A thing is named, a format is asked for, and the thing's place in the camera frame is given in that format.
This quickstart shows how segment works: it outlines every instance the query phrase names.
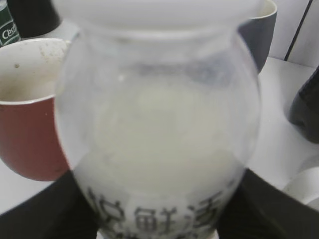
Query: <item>mug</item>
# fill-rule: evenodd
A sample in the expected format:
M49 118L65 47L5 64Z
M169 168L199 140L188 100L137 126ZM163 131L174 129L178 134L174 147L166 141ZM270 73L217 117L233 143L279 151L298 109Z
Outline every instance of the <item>mug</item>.
M0 158L29 179L52 181L68 169L53 117L67 47L61 39L39 38L0 48Z
M252 17L238 29L255 60L259 73L263 69L269 54L277 10L277 5L273 0L264 0L264 5L259 15Z

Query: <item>mug rim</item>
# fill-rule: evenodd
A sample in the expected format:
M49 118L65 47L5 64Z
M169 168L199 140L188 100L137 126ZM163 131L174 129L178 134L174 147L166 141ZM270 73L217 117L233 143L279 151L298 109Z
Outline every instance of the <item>mug rim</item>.
M15 49L21 45L24 45L25 43L28 42L65 42L66 44L71 43L71 41L68 40L63 40L60 38L34 38L34 39L27 39L27 40L22 40L22 41L18 41L12 44L9 44L5 47L0 48L0 54L2 51L11 51L12 49ZM41 97L41 98L37 98L37 99L33 99L33 100L26 100L26 101L1 101L0 100L0 105L2 106L18 106L18 105L28 105L28 104L33 104L33 103L37 103L37 102L42 102L51 98L54 98L55 94L50 94L47 95L45 97Z
M272 7L274 8L274 11L272 11L270 14L268 15L263 15L263 16L256 16L256 17L251 17L250 19L263 19L263 18L267 18L267 17L270 17L270 16L273 16L277 13L278 11L278 6L277 4L273 1L273 0L264 0L267 2L267 4L271 4Z

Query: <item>bottle neck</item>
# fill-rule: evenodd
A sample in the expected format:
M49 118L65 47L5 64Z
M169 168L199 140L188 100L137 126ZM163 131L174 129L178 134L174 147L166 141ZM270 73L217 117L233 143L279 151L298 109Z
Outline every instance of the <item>bottle neck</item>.
M230 47L236 34L234 28L161 32L82 31L84 41L95 54L148 64L184 64L189 59L207 58Z

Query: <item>black surface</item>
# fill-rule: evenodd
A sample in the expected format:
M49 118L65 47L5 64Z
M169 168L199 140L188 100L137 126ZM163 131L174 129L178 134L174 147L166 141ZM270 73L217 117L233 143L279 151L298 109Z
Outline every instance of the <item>black surface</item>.
M218 226L220 239L318 239L319 213L247 170ZM94 213L70 172L0 216L2 239L95 239Z
M7 3L21 37L46 34L61 23L51 0L7 0Z
M1 239L95 239L97 229L71 172L0 216Z
M220 239L318 239L319 213L247 170L218 230Z

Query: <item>black object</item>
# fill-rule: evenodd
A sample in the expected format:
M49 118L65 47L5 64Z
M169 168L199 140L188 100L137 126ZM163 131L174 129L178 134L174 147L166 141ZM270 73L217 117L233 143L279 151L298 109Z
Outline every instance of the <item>black object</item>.
M67 172L35 197L0 216L1 239L95 239L94 213Z
M319 143L319 67L297 93L289 121L309 141Z
M263 181L251 170L224 211L220 239L317 239L319 213ZM98 226L70 172L0 216L4 239L95 239Z
M318 225L318 212L247 170L218 231L220 239L318 239Z
M7 3L22 38L46 34L61 23L51 0L7 0Z
M255 60L259 73L263 69L269 54L276 18L277 12L269 16L254 18L238 29Z

